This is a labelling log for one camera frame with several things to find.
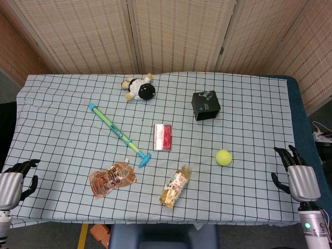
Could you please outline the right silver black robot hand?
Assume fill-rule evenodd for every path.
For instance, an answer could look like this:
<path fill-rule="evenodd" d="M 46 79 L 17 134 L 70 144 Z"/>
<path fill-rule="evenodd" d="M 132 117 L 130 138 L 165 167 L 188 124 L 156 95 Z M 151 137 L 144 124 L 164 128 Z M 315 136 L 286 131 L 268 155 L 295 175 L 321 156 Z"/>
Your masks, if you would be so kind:
<path fill-rule="evenodd" d="M 282 184 L 275 173 L 271 173 L 272 181 L 278 189 L 290 194 L 298 202 L 315 202 L 321 197 L 315 171 L 294 146 L 288 147 L 291 152 L 284 148 L 274 148 L 282 159 L 288 185 Z"/>

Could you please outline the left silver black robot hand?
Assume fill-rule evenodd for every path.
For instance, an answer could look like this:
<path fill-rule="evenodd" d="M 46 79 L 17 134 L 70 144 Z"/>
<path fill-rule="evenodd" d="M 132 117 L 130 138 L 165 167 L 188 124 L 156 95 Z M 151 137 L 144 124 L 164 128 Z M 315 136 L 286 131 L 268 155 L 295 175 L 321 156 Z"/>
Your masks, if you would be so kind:
<path fill-rule="evenodd" d="M 22 163 L 16 163 L 0 173 L 0 211 L 14 209 L 20 201 L 33 194 L 37 188 L 38 176 L 32 177 L 30 187 L 22 191 L 24 179 L 31 168 L 37 167 L 39 159 L 32 159 Z"/>

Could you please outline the yellow tennis ball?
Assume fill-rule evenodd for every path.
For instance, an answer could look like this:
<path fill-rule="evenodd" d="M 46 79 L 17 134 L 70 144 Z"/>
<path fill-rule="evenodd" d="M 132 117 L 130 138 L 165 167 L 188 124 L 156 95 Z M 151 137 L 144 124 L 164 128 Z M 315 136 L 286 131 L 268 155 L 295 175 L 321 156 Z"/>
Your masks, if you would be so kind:
<path fill-rule="evenodd" d="M 221 166 L 227 166 L 232 162 L 232 154 L 225 149 L 219 150 L 215 158 L 216 162 Z"/>

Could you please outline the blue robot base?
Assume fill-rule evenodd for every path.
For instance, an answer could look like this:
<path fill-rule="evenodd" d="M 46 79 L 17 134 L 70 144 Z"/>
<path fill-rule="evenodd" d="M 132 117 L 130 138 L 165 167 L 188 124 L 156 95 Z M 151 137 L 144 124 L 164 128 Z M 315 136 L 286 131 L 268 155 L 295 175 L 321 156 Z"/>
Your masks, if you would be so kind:
<path fill-rule="evenodd" d="M 113 224 L 108 249 L 220 249 L 216 225 Z"/>

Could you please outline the black open cardboard box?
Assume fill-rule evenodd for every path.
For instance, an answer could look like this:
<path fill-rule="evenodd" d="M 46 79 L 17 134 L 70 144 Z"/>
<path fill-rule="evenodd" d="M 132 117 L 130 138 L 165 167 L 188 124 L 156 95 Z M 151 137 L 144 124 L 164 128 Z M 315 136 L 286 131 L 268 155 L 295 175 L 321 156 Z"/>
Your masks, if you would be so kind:
<path fill-rule="evenodd" d="M 213 119 L 220 112 L 215 91 L 195 92 L 192 95 L 191 104 L 196 121 Z"/>

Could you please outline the black object beside table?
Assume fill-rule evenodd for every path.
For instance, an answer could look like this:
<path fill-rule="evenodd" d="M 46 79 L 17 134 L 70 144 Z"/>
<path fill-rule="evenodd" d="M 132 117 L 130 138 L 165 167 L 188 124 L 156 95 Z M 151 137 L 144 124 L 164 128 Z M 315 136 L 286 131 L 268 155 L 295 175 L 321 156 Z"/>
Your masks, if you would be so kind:
<path fill-rule="evenodd" d="M 0 104 L 0 172 L 2 171 L 17 120 L 17 103 Z"/>

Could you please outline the blue table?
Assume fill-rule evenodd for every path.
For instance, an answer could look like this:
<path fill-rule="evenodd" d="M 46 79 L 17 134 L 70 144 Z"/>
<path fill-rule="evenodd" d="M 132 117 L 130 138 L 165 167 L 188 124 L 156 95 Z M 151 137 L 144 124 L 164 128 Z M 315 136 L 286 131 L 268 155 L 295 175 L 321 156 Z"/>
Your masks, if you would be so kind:
<path fill-rule="evenodd" d="M 285 79 L 287 83 L 295 147 L 307 164 L 315 170 L 321 192 L 321 198 L 316 203 L 319 207 L 324 208 L 329 218 L 332 219 L 332 209 L 329 207 L 330 193 L 302 102 L 298 83 L 290 76 L 280 76 L 279 79 Z"/>

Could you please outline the light blue checked tablecloth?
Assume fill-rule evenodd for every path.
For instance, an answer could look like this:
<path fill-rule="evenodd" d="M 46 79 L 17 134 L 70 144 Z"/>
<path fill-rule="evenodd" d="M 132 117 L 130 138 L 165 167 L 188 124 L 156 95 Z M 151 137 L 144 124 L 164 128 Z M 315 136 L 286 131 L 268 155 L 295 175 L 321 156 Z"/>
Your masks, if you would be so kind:
<path fill-rule="evenodd" d="M 155 75 L 156 95 L 127 101 L 124 75 L 30 75 L 17 95 L 17 124 L 5 167 L 39 159 L 24 186 L 36 191 L 12 210 L 14 227 L 43 222 L 288 225 L 298 203 L 271 179 L 287 175 L 275 147 L 294 143 L 284 79 L 180 72 Z M 215 91 L 220 112 L 196 121 L 195 92 Z M 92 103 L 144 153 L 147 164 L 91 111 Z M 154 125 L 172 126 L 172 149 L 154 150 Z M 232 162 L 221 166 L 225 149 Z M 88 176 L 129 159 L 137 181 L 96 199 Z M 174 208 L 159 198 L 173 174 L 191 167 Z"/>

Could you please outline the orange plastic object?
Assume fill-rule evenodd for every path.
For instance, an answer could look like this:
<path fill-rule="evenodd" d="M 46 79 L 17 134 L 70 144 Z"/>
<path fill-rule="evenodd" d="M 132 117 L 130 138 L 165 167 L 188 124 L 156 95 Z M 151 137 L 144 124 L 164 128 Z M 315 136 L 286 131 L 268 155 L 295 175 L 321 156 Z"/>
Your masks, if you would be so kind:
<path fill-rule="evenodd" d="M 97 241 L 99 241 L 106 249 L 108 249 L 110 229 L 106 225 L 93 225 L 90 229 L 90 233 Z"/>

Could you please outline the brown spout drink pouch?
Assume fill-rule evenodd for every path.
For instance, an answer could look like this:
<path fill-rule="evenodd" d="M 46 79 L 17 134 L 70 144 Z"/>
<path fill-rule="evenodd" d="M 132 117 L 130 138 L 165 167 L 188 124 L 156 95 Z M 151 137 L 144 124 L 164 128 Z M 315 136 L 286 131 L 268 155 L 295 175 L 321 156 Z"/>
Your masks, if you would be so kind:
<path fill-rule="evenodd" d="M 127 187 L 137 181 L 128 158 L 124 162 L 116 162 L 108 169 L 92 172 L 88 179 L 96 199 L 107 196 L 116 188 Z"/>

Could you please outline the green blue water pump toy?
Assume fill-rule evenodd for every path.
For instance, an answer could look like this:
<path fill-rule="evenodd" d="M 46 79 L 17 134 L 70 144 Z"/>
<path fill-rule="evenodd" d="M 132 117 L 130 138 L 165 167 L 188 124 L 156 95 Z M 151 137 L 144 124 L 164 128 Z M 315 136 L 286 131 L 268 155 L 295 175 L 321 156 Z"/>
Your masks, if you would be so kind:
<path fill-rule="evenodd" d="M 88 104 L 89 108 L 95 113 L 108 127 L 112 130 L 119 139 L 121 139 L 128 147 L 130 147 L 140 158 L 141 162 L 138 167 L 144 167 L 151 158 L 151 154 L 144 154 L 133 142 L 127 137 L 111 120 L 109 120 L 99 109 L 92 103 Z"/>

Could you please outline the tea bottle with floral label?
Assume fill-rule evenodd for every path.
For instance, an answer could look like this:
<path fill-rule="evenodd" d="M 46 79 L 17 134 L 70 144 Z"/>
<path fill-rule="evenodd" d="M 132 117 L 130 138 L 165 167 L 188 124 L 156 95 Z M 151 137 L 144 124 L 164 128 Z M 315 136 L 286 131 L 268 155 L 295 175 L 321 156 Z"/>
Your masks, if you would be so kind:
<path fill-rule="evenodd" d="M 175 202 L 189 182 L 191 167 L 189 165 L 182 166 L 178 169 L 163 188 L 163 192 L 159 198 L 160 202 L 168 208 L 174 208 Z"/>

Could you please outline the red metal card case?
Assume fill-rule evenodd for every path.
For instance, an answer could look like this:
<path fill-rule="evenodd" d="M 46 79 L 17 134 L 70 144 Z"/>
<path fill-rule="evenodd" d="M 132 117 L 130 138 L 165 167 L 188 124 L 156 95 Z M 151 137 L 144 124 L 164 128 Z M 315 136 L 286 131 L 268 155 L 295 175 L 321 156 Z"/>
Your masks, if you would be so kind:
<path fill-rule="evenodd" d="M 154 125 L 154 150 L 172 149 L 172 126 L 170 124 Z"/>

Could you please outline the plush doll with black hair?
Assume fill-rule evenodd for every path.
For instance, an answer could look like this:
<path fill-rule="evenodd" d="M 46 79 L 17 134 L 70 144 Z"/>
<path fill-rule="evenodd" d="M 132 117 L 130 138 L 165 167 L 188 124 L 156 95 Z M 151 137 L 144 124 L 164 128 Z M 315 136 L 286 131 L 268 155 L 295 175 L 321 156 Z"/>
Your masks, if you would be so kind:
<path fill-rule="evenodd" d="M 155 87 L 150 83 L 153 78 L 151 73 L 144 79 L 127 78 L 122 82 L 122 88 L 129 92 L 125 95 L 127 100 L 150 100 L 155 96 Z"/>

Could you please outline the woven folding screen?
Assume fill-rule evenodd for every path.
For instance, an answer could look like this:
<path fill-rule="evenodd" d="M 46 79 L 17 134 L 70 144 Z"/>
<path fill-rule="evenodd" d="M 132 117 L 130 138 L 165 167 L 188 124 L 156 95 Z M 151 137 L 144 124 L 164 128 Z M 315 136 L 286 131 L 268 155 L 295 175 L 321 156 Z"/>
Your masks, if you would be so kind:
<path fill-rule="evenodd" d="M 0 0 L 0 72 L 294 77 L 332 100 L 332 0 Z"/>

